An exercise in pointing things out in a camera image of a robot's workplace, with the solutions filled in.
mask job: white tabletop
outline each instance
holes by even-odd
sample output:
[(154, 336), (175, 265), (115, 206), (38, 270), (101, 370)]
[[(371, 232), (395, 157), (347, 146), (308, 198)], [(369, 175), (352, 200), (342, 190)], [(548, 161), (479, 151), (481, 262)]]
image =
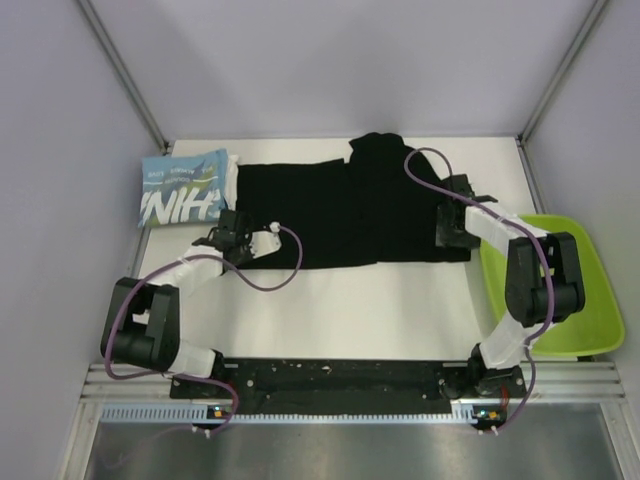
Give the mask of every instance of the white tabletop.
[[(407, 138), (431, 146), (466, 173), (477, 194), (514, 213), (534, 212), (513, 138)], [(173, 156), (224, 147), (241, 164), (348, 160), (348, 139), (181, 140)], [(436, 172), (446, 169), (428, 156)], [(175, 260), (209, 226), (151, 232), (141, 275)], [(275, 285), (288, 271), (250, 271)], [(378, 264), (301, 271), (282, 290), (261, 293), (232, 273), (201, 287), (182, 310), (182, 336), (226, 356), (464, 360), (493, 328), (479, 259), (457, 264)]]

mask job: green basket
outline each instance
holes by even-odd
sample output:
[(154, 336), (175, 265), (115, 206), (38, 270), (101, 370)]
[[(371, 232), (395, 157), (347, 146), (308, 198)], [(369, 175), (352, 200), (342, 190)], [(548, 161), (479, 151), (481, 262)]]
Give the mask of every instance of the green basket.
[[(521, 218), (549, 232), (569, 232), (575, 237), (586, 297), (584, 309), (542, 335), (533, 347), (533, 353), (574, 357), (618, 348), (624, 340), (624, 323), (607, 274), (587, 232), (571, 218), (559, 215), (522, 215)], [(484, 241), (480, 258), (497, 324), (507, 310), (504, 300), (507, 261)]]

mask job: gray wall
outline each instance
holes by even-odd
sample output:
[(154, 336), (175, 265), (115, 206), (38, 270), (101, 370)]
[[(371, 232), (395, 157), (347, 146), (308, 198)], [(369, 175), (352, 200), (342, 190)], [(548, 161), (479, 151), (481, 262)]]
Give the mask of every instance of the gray wall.
[(52, 478), (136, 236), (145, 130), (70, 0), (0, 2), (0, 478)]
[(593, 2), (94, 3), (176, 139), (516, 134)]
[(535, 134), (551, 209), (592, 235), (627, 326), (615, 359), (640, 415), (640, 2), (614, 0)]

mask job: purple cable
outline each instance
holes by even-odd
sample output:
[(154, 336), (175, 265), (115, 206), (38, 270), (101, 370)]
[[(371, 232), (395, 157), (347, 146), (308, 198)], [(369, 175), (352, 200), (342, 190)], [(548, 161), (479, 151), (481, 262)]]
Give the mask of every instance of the purple cable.
[(476, 202), (474, 200), (471, 200), (470, 198), (464, 197), (450, 190), (446, 190), (444, 188), (438, 187), (431, 183), (425, 182), (424, 180), (421, 180), (420, 178), (416, 177), (413, 173), (411, 173), (411, 170), (409, 170), (409, 162), (411, 161), (411, 158), (418, 152), (435, 153), (440, 158), (442, 158), (442, 160), (444, 160), (444, 163), (447, 165), (447, 169), (449, 170), (449, 175), (450, 176), (453, 175), (451, 162), (449, 162), (449, 159), (445, 156), (444, 153), (442, 153), (439, 150), (436, 150), (435, 148), (423, 147), (423, 148), (417, 148), (413, 150), (411, 153), (409, 153), (409, 155), (407, 155), (407, 158), (405, 158), (404, 160), (404, 171), (407, 173), (407, 175), (409, 175), (409, 178), (411, 178), (414, 182), (418, 183), (419, 185), (422, 185), (423, 187), (427, 187), (428, 189), (433, 190), (434, 192), (442, 193), (443, 195), (447, 195), (451, 198), (455, 198), (456, 200), (460, 200), (461, 202), (466, 203), (469, 206), (477, 207), (483, 212), (485, 212), (487, 215), (489, 215), (490, 217), (495, 218), (499, 222), (504, 223), (505, 225), (515, 228), (516, 230), (522, 232), (524, 235), (526, 235), (529, 238), (529, 240), (531, 240), (531, 243), (533, 244), (533, 248), (535, 249), (538, 255), (538, 259), (540, 260), (540, 265), (542, 265), (542, 270), (544, 272), (544, 282), (545, 282), (545, 286), (547, 288), (547, 294), (548, 294), (547, 295), (548, 296), (547, 316), (544, 320), (544, 323), (540, 327), (540, 329), (538, 329), (537, 331), (535, 331), (534, 333), (532, 333), (531, 335), (529, 335), (527, 338), (524, 339), (524, 354), (525, 354), (525, 357), (527, 357), (527, 360), (529, 361), (529, 363), (531, 364), (531, 381), (529, 382), (529, 388), (524, 394), (524, 397), (522, 397), (522, 401), (520, 402), (520, 404), (516, 407), (516, 409), (511, 414), (511, 416), (507, 419), (507, 421), (497, 428), (497, 431), (502, 431), (508, 425), (510, 425), (513, 421), (515, 421), (516, 418), (520, 416), (527, 401), (531, 397), (531, 394), (533, 393), (533, 388), (536, 384), (536, 377), (537, 377), (536, 364), (533, 361), (533, 358), (531, 357), (531, 352), (529, 350), (531, 348), (531, 342), (534, 341), (536, 338), (540, 337), (544, 332), (546, 332), (551, 326), (551, 322), (553, 321), (553, 311), (555, 306), (555, 291), (553, 289), (553, 280), (551, 279), (551, 271), (549, 269), (549, 263), (547, 262), (547, 258), (544, 254), (544, 250), (542, 248), (542, 245), (540, 245), (540, 242), (538, 241), (538, 239), (535, 237), (535, 235), (533, 235), (529, 230), (527, 230), (522, 225), (518, 225), (517, 223), (507, 220), (506, 218), (501, 218), (500, 215), (498, 215), (496, 212), (486, 207), (482, 203)]
[[(136, 284), (135, 286), (131, 289), (131, 291), (129, 292), (129, 294), (125, 297), (124, 301), (122, 302), (122, 305), (120, 305), (120, 308), (118, 309), (118, 313), (116, 314), (116, 318), (113, 321), (113, 326), (111, 327), (111, 331), (109, 332), (109, 339), (107, 341), (107, 347), (105, 348), (105, 352), (104, 352), (104, 369), (107, 372), (107, 375), (109, 375), (110, 378), (114, 379), (114, 380), (130, 380), (133, 378), (139, 378), (139, 377), (145, 377), (147, 375), (156, 375), (159, 374), (161, 372), (156, 372), (154, 370), (140, 370), (139, 372), (135, 372), (135, 373), (131, 373), (129, 375), (118, 375), (116, 374), (112, 367), (111, 367), (111, 355), (113, 353), (113, 344), (115, 342), (115, 338), (116, 338), (116, 334), (118, 332), (118, 329), (120, 328), (120, 324), (124, 321), (124, 317), (125, 314), (127, 313), (127, 310), (129, 308), (129, 304), (131, 303), (131, 301), (133, 300), (133, 298), (136, 296), (136, 294), (140, 291), (140, 289), (147, 284), (147, 282), (149, 282), (150, 280), (153, 280), (154, 278), (156, 278), (158, 275), (165, 273), (169, 270), (171, 270), (172, 268), (175, 268), (179, 265), (182, 265), (183, 262), (187, 261), (192, 261), (192, 260), (202, 260), (202, 259), (209, 259), (209, 260), (215, 260), (216, 262), (220, 262), (222, 263), (224, 266), (226, 266), (229, 270), (233, 270), (238, 277), (240, 277), (240, 279), (245, 282), (247, 285), (249, 285), (252, 288), (255, 288), (256, 290), (259, 290), (261, 292), (273, 292), (275, 290), (279, 290), (285, 286), (287, 286), (289, 283), (291, 283), (291, 281), (294, 279), (294, 277), (298, 274), (298, 272), (300, 271), (300, 267), (302, 266), (302, 259), (303, 259), (303, 250), (302, 250), (302, 241), (300, 241), (300, 237), (298, 237), (298, 235), (296, 235), (296, 233), (287, 228), (287, 227), (283, 227), (282, 225), (280, 226), (280, 230), (287, 232), (289, 235), (291, 235), (293, 237), (293, 239), (295, 240), (295, 242), (298, 244), (298, 261), (296, 262), (296, 266), (293, 270), (293, 272), (291, 272), (291, 275), (289, 275), (289, 278), (287, 278), (284, 282), (275, 285), (273, 287), (261, 287), (260, 285), (256, 285), (255, 283), (253, 283), (251, 280), (249, 280), (244, 273), (242, 273), (238, 267), (236, 267), (233, 263), (229, 262), (228, 260), (225, 260), (223, 257), (217, 256), (217, 255), (207, 255), (207, 254), (198, 254), (198, 255), (191, 255), (188, 257), (185, 257), (183, 259), (180, 260), (176, 260), (174, 262), (171, 262), (167, 265), (164, 265), (160, 268), (158, 268), (157, 270), (154, 270), (153, 272), (149, 273), (147, 276), (145, 276), (144, 278), (141, 278)], [(219, 432), (221, 432), (222, 430), (224, 430), (225, 428), (227, 428), (229, 426), (229, 422), (231, 421), (231, 419), (233, 418), (233, 416), (236, 414), (237, 410), (238, 410), (238, 405), (240, 403), (240, 399), (238, 398), (238, 394), (236, 393), (236, 391), (228, 384), (224, 383), (224, 382), (220, 382), (218, 380), (214, 380), (212, 378), (200, 378), (200, 377), (194, 377), (191, 375), (184, 375), (184, 374), (180, 374), (180, 375), (174, 375), (175, 378), (181, 378), (183, 380), (189, 380), (189, 381), (193, 381), (193, 382), (201, 382), (201, 383), (207, 383), (209, 385), (215, 385), (216, 387), (220, 387), (225, 389), (226, 391), (228, 391), (229, 393), (231, 393), (231, 397), (232, 397), (232, 403), (231, 403), (231, 412), (229, 413), (229, 415), (227, 416), (227, 418), (225, 418), (225, 420), (215, 429), (212, 430), (212, 435), (216, 435)], [(126, 463), (129, 458), (131, 458), (131, 456), (141, 447), (144, 447), (145, 445), (147, 445), (149, 442), (152, 442), (153, 440), (155, 440), (158, 437), (163, 436), (165, 433), (168, 432), (173, 432), (176, 430), (182, 430), (182, 429), (186, 429), (186, 428), (191, 428), (191, 427), (185, 427), (184, 425), (181, 425), (179, 427), (171, 427), (167, 430), (163, 430), (162, 432), (157, 433), (156, 435), (153, 435), (151, 437), (149, 437), (147, 440), (143, 440), (140, 444), (138, 444), (138, 446), (136, 446), (133, 451), (131, 453), (129, 453), (128, 455), (126, 455), (123, 459), (118, 460), (115, 464), (112, 465), (106, 465), (107, 468), (118, 468), (120, 466), (122, 466), (124, 463)]]

